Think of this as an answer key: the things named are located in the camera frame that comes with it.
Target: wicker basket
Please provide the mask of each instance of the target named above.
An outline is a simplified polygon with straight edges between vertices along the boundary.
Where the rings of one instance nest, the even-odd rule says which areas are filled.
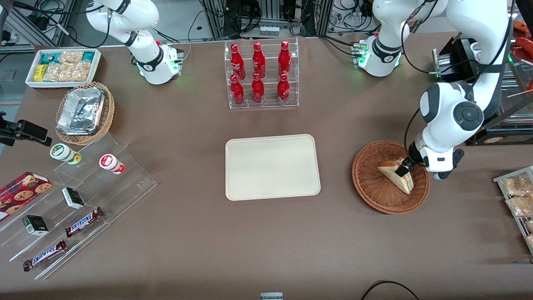
[[[84,84],[75,87],[75,89],[89,89],[89,88],[99,88],[103,90],[106,93],[106,97],[103,101],[103,109],[102,109],[102,116],[100,117],[100,129],[98,132],[92,136],[67,136],[60,132],[55,130],[55,133],[58,135],[58,137],[64,141],[65,143],[69,144],[76,144],[79,146],[85,146],[89,143],[103,137],[111,127],[111,123],[113,122],[113,113],[115,112],[115,101],[113,100],[113,95],[109,92],[109,90],[106,88],[105,85],[98,83],[98,82],[92,82],[90,84]],[[55,115],[55,121],[57,122],[59,120],[59,117],[61,116],[61,112],[63,111],[63,105],[65,104],[65,100],[67,98],[68,93],[63,97],[63,101],[61,101],[61,104],[59,105],[59,109],[57,114]]]
[[[430,189],[429,175],[417,165],[411,170],[414,188],[410,195],[402,192],[378,169],[385,161],[404,158],[404,147],[393,141],[377,141],[359,151],[352,165],[352,179],[357,192],[370,206],[386,214],[406,214],[424,203]]]

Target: teal snack package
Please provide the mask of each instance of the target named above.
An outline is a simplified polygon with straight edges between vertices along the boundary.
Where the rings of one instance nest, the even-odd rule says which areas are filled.
[[[94,52],[85,52],[83,54],[83,59],[82,60],[93,61],[93,58],[94,58]]]
[[[48,65],[51,62],[59,62],[59,56],[61,56],[61,52],[60,53],[45,53],[43,54],[43,57],[41,57],[40,65]]]

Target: brown table surface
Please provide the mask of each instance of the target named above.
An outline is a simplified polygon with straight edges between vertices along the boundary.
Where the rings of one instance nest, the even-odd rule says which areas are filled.
[[[415,34],[407,52],[429,69],[431,50],[453,33]],[[115,97],[111,132],[159,183],[44,281],[0,250],[0,299],[359,299],[377,280],[396,280],[421,299],[531,299],[533,266],[492,178],[533,165],[528,146],[467,147],[427,201],[401,216],[375,211],[350,175],[357,151],[403,139],[434,80],[402,64],[386,78],[355,70],[318,38],[300,38],[300,106],[230,111],[223,42],[194,44],[183,75],[148,84],[127,48],[102,48],[98,79]],[[28,88],[17,116],[56,138],[65,90]],[[424,128],[418,117],[410,140]],[[316,141],[316,196],[232,202],[225,197],[224,146],[234,138],[308,133]],[[0,185],[48,174],[49,148],[20,141],[0,157]],[[410,299],[380,286],[367,299]]]

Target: yellow snack package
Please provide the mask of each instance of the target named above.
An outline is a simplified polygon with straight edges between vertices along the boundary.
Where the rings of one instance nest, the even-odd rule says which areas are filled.
[[[44,73],[46,73],[46,69],[48,69],[48,65],[37,65],[35,68],[35,74],[34,74],[34,81],[35,82],[42,82]]]

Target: red bottle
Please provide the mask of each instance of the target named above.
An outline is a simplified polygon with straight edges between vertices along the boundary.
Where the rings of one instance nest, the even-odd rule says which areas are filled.
[[[254,73],[254,82],[252,82],[252,91],[254,93],[254,101],[257,104],[263,103],[265,99],[265,86],[261,81],[259,73]]]
[[[239,53],[239,46],[237,46],[237,44],[232,44],[230,49],[231,68],[233,69],[233,73],[237,74],[240,80],[244,80],[246,78],[246,71],[244,71],[244,59]]]
[[[254,72],[259,73],[261,78],[265,78],[267,75],[267,63],[265,62],[265,54],[261,50],[261,43],[254,43],[254,56],[252,57],[252,63],[254,64]]]
[[[287,73],[283,73],[279,76],[280,81],[278,82],[278,103],[280,105],[285,105],[289,102],[289,89],[290,85],[287,81]]]
[[[290,71],[290,52],[289,52],[289,42],[281,42],[281,51],[278,56],[278,73],[281,76],[283,73],[289,73]]]
[[[239,83],[239,78],[235,74],[231,74],[231,95],[233,96],[233,102],[235,102],[235,105],[237,106],[243,106],[244,105],[244,90],[243,86]]]

